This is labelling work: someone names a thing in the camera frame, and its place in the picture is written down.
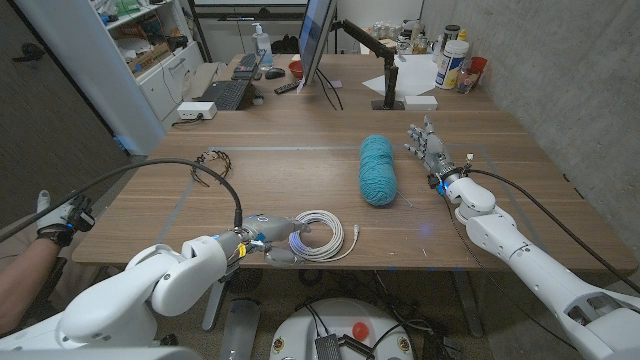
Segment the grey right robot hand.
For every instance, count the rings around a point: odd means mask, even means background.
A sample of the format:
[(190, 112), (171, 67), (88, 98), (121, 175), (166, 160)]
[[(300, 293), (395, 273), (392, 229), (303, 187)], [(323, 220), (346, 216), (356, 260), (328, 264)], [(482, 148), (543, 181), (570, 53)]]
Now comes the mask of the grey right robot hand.
[(428, 115), (423, 119), (424, 127), (410, 125), (407, 131), (414, 145), (405, 143), (404, 148), (413, 153), (428, 171), (428, 183), (432, 189), (445, 191), (454, 181), (461, 178), (462, 169), (456, 167), (451, 156), (435, 133), (434, 125)]

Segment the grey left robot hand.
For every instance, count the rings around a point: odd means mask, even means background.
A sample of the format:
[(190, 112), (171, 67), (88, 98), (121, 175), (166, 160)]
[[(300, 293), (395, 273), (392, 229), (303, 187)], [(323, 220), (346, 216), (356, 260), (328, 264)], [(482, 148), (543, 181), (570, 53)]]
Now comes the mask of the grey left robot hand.
[(273, 267), (286, 267), (304, 262), (291, 250), (275, 247), (274, 242), (287, 240), (294, 232), (310, 232), (311, 228), (295, 218), (258, 214), (245, 218), (239, 228), (219, 235), (217, 242), (227, 257), (227, 269), (237, 267), (242, 258), (263, 252), (264, 260)]

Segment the person's white gloved hand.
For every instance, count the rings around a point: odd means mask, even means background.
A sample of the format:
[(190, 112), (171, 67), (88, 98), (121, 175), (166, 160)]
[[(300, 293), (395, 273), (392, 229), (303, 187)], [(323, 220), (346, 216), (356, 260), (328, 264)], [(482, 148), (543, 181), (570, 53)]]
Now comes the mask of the person's white gloved hand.
[[(41, 190), (37, 200), (37, 212), (40, 213), (51, 205), (51, 196), (47, 190)], [(68, 219), (76, 209), (69, 200), (36, 221), (37, 232), (53, 230), (70, 230)]]

